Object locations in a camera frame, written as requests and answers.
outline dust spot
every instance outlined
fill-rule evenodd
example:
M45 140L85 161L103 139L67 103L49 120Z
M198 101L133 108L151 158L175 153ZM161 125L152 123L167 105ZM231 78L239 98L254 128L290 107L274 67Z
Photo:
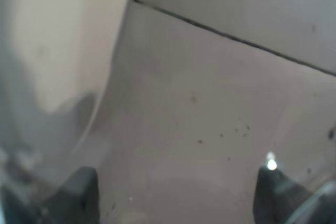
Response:
M114 202L112 207L111 207L111 212L115 210L115 207L117 206L117 204Z
M192 96L192 97L190 97L190 101L192 103L196 103L197 102L197 98L195 96Z
M39 45L36 48L36 57L38 59L43 59L47 56L47 48L44 45Z
M314 34L316 33L316 25L311 26L311 32Z
M328 133L329 140L332 140L334 138L334 135L335 135L334 128L332 128Z

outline gray surface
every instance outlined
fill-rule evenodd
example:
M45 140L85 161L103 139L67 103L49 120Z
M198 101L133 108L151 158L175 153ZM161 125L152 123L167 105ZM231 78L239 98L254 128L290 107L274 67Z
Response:
M143 1L327 71L336 71L336 0Z
M96 125L66 162L98 168L102 223L253 223L269 151L309 189L333 173L334 77L138 4L125 23Z

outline gray floor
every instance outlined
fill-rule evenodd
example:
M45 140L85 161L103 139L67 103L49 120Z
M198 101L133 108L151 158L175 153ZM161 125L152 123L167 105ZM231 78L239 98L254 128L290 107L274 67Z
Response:
M253 223L269 151L314 190L334 167L336 79L132 3L91 136L102 223Z

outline dark speck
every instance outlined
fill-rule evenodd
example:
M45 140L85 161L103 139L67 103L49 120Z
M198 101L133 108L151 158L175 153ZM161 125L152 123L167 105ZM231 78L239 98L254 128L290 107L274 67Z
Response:
M332 140L334 138L334 129L331 129L328 133L329 140Z
M196 103L197 102L197 98L194 97L194 96L190 97L190 100L191 100L192 103Z
M115 207L117 206L117 204L113 203L112 207L111 207L111 211L115 210Z
M314 34L316 33L316 25L311 26L311 32Z

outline black line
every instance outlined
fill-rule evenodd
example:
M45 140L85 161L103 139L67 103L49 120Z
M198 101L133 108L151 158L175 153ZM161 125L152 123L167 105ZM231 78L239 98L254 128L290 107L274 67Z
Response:
M305 62L305 61L303 61L303 60L295 59L295 58L293 58L293 57L291 57L291 56L284 55L284 54L282 54L282 53L280 53L280 52L276 52L276 51L274 51L274 50L272 50L272 49L269 49L269 48L267 48L267 47L264 47L264 46L255 44L255 43L253 43L253 42L250 42L250 41L247 41L247 40L244 40L244 39L240 39L240 38L238 38L238 37L236 37L236 36L233 36L233 35L224 33L224 32L222 32L222 31L218 31L218 30L216 30L216 29L214 29L214 28L211 28L211 27L209 27L209 26L203 25L203 24L201 24L201 23L199 23L199 22L196 22L196 21L194 21L194 20L192 20L192 19L189 19L189 18L183 17L183 16L181 16L181 15L179 15L179 14L170 12L169 10L165 10L165 9L162 9L162 8L160 8L160 7L158 7L158 6L151 5L151 4L149 4L149 3L145 2L145 1L142 1L142 0L133 0L133 1L134 1L135 3L144 5L144 6L146 6L146 7L152 8L152 9L154 9L154 10L157 10L157 11L159 11L159 12L162 12L162 13L164 13L164 14L167 14L167 15L169 15L169 16L172 16L172 17L174 17L174 18L177 18L177 19L179 19L179 20L182 20L182 21L184 21L184 22L187 22L187 23L189 23L189 24L191 24L191 25L197 26L197 27L202 28L202 29L204 29L204 30L210 31L210 32L215 33L215 34L217 34L217 35L220 35L220 36L222 36L222 37L225 37L225 38L228 38L228 39L231 39L231 40L234 40L234 41L237 41L237 42L240 42L240 43L249 45L249 46L251 46L251 47L255 47L255 48L261 49L261 50L263 50L263 51L266 51L266 52L269 52L269 53L274 54L274 55L276 55L276 56L279 56L279 57L281 57L281 58L284 58L284 59L286 59L286 60L295 62L295 63L297 63L297 64L300 64L300 65L303 65L303 66L306 66L306 67L309 67L309 68L312 68L312 69L315 69L315 70L318 70L318 71L320 71L320 72L323 72L323 73L326 73L326 74L329 74L329 75L331 75L331 76L335 76L335 77L336 77L336 73L335 73L335 72L332 72L332 71L330 71L330 70L320 68L320 67L318 67L318 66L315 66L315 65L313 65L313 64L310 64L310 63Z

